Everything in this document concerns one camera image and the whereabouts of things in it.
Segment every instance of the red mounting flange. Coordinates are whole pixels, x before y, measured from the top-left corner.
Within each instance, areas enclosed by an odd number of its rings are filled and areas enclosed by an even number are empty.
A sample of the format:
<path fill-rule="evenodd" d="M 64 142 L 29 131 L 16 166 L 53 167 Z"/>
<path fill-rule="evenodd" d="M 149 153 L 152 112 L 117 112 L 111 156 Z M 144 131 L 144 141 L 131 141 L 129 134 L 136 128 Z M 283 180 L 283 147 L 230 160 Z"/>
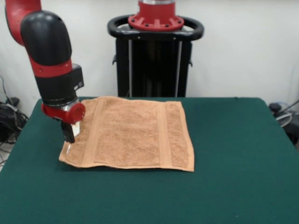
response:
<path fill-rule="evenodd" d="M 129 24 L 148 31 L 173 31 L 183 27 L 184 19 L 175 15 L 175 0 L 139 0 L 139 12 Z"/>

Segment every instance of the metal rod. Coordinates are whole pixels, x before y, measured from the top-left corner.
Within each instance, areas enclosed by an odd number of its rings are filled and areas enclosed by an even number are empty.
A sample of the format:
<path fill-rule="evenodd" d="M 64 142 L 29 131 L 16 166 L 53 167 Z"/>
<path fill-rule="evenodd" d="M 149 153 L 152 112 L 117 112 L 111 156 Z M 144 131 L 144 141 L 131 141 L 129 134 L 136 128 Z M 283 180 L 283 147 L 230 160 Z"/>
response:
<path fill-rule="evenodd" d="M 177 64 L 177 80 L 176 80 L 176 92 L 175 97 L 178 97 L 178 81 L 179 81 L 179 70 L 181 68 L 181 56 L 182 56 L 182 42 L 178 43 L 178 64 Z"/>
<path fill-rule="evenodd" d="M 132 40 L 129 40 L 129 93 L 133 96 L 133 62 L 132 62 Z"/>

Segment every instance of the electrical cable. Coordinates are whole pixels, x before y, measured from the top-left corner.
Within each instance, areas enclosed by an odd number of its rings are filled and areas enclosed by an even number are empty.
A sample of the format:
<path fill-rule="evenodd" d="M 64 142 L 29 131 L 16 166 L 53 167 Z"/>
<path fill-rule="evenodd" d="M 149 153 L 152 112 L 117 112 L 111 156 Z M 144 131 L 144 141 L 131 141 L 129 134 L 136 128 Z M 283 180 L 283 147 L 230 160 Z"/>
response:
<path fill-rule="evenodd" d="M 284 106 L 286 106 L 286 108 L 287 107 L 290 107 L 290 105 L 288 104 L 288 103 L 286 103 L 286 102 L 281 102 L 281 101 L 279 101 L 279 102 L 275 102 L 275 104 L 280 104 L 280 105 L 284 105 Z"/>
<path fill-rule="evenodd" d="M 8 97 L 8 95 L 6 93 L 6 90 L 5 90 L 4 78 L 1 75 L 0 75 L 0 78 L 2 79 L 2 88 L 3 88 L 4 94 L 5 94 L 6 98 L 10 101 L 11 105 L 13 105 L 13 102 L 12 102 L 11 98 Z"/>
<path fill-rule="evenodd" d="M 2 80 L 2 88 L 5 97 L 7 98 L 5 103 L 0 102 L 0 147 L 6 144 L 14 144 L 17 140 L 18 136 L 20 135 L 23 127 L 25 126 L 26 122 L 28 121 L 28 117 L 20 112 L 15 106 L 14 102 L 10 97 L 8 97 L 5 85 L 4 85 L 4 78 L 0 75 L 0 79 Z M 0 151 L 4 153 L 10 153 L 10 151 L 4 150 L 0 148 Z M 0 167 L 5 165 L 7 160 L 4 160 L 2 155 L 0 154 Z"/>
<path fill-rule="evenodd" d="M 282 111 L 280 111 L 279 114 L 283 114 L 284 112 L 286 112 L 287 110 L 289 110 L 290 108 L 292 108 L 293 106 L 295 106 L 298 103 L 299 103 L 299 99 L 295 103 L 290 105 L 289 107 L 287 107 L 287 108 L 283 109 Z"/>

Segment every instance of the cable bundle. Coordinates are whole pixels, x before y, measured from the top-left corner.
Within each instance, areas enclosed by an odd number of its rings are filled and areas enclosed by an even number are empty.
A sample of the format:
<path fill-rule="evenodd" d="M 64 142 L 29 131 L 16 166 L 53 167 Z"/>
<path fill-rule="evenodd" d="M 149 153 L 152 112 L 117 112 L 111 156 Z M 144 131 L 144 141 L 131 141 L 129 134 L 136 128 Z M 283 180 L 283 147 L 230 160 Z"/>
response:
<path fill-rule="evenodd" d="M 3 94 L 7 98 L 6 102 L 0 102 L 0 147 L 4 144 L 14 144 L 19 137 L 28 117 L 19 111 L 16 106 L 19 103 L 17 98 L 9 98 L 4 87 L 4 79 L 2 79 Z M 0 166 L 3 166 L 5 160 L 0 155 Z"/>

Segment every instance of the black cable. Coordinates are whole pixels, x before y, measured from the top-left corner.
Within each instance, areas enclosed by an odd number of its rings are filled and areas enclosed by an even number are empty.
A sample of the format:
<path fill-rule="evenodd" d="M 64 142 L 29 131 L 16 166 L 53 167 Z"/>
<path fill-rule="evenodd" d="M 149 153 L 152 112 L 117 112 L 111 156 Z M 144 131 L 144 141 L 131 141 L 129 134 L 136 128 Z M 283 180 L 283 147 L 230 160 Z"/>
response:
<path fill-rule="evenodd" d="M 3 160 L 2 162 L 0 162 L 0 167 L 3 167 L 3 163 L 5 163 L 7 160 Z"/>
<path fill-rule="evenodd" d="M 2 149 L 2 148 L 0 148 L 0 151 L 2 151 L 2 152 L 4 152 L 4 153 L 10 153 L 9 151 L 6 151 L 6 150 L 4 150 L 4 149 Z"/>
<path fill-rule="evenodd" d="M 6 98 L 9 100 L 9 102 L 11 101 L 10 98 L 7 96 L 6 90 L 5 90 L 5 86 L 4 86 L 4 78 L 0 75 L 0 78 L 2 79 L 2 88 L 3 91 L 5 93 Z"/>
<path fill-rule="evenodd" d="M 286 112 L 287 110 L 289 110 L 290 108 L 292 108 L 293 106 L 295 106 L 295 105 L 298 104 L 298 103 L 299 103 L 299 99 L 298 99 L 295 103 L 293 103 L 292 105 L 290 105 L 289 107 L 287 107 L 287 108 L 285 108 L 284 110 L 282 110 L 281 112 L 279 112 L 278 115 L 283 114 L 284 112 Z"/>

